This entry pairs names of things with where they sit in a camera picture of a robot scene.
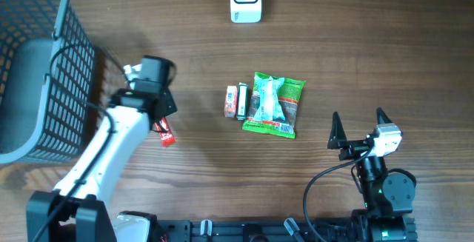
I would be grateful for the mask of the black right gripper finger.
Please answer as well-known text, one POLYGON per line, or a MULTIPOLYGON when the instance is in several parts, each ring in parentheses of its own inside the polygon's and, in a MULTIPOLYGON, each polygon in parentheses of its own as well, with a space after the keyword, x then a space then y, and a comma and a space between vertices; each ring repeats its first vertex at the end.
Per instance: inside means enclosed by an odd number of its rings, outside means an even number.
POLYGON ((381 107, 376 110, 376 117, 378 124, 391 124, 392 120, 387 116, 381 107))
POLYGON ((338 112, 333 113, 332 129, 327 143, 328 149, 342 149, 348 146, 347 136, 338 112))

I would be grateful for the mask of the red chocolate bar wrapper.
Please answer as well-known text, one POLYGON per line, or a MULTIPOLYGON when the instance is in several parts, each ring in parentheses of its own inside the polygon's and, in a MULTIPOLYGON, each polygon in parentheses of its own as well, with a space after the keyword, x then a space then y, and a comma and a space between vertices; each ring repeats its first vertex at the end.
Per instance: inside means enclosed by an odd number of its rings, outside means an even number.
POLYGON ((162 118, 160 121, 155 123, 156 132, 159 134, 161 145, 163 147, 170 147, 175 142, 175 136, 167 123, 166 118, 162 118))

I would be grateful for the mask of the green snack bag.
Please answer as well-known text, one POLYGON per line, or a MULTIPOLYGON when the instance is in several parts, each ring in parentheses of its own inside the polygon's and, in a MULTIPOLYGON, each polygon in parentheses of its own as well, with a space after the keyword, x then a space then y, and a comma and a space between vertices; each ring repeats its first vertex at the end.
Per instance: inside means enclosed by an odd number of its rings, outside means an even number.
MULTIPOLYGON (((261 78, 283 78, 255 72, 254 77, 258 75, 261 78)), ((302 90, 306 81, 299 81, 291 78, 284 78, 284 84, 278 91, 278 102, 281 105, 285 119, 273 121, 256 121, 254 115, 259 107, 259 94, 253 84, 252 95, 247 109, 247 115, 243 123, 243 130, 257 132, 262 134, 277 135, 284 138, 295 138, 296 114, 301 98, 302 90)))

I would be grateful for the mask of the light teal tissue packet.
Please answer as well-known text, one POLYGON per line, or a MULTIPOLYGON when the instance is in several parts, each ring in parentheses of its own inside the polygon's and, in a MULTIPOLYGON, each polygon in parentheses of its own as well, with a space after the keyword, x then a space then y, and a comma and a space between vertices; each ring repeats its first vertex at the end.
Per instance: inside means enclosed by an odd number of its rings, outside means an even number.
POLYGON ((278 91, 284 84, 284 78, 261 78, 256 75, 254 79, 259 94, 259 107, 254 119, 256 121, 284 120, 285 116, 278 102, 278 91))

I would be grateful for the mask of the green white gum pack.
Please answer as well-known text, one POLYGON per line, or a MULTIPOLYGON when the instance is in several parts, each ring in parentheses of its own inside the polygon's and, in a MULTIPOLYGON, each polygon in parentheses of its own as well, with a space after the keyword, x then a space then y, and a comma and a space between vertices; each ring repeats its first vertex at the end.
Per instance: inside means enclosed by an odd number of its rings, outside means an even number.
POLYGON ((239 121, 243 121, 247 115, 247 93, 248 85, 240 82, 238 86, 238 106, 236 113, 236 118, 239 121))

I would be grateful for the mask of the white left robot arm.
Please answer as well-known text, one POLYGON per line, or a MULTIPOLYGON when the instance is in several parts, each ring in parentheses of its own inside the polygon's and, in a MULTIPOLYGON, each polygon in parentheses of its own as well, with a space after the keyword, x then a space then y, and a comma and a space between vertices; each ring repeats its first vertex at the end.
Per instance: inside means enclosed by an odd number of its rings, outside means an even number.
POLYGON ((169 86, 175 64, 145 56, 130 89, 111 96, 97 133, 52 192, 27 204, 29 241, 165 241, 156 215, 125 211, 110 218, 107 203, 130 156, 154 125, 176 112, 169 86))

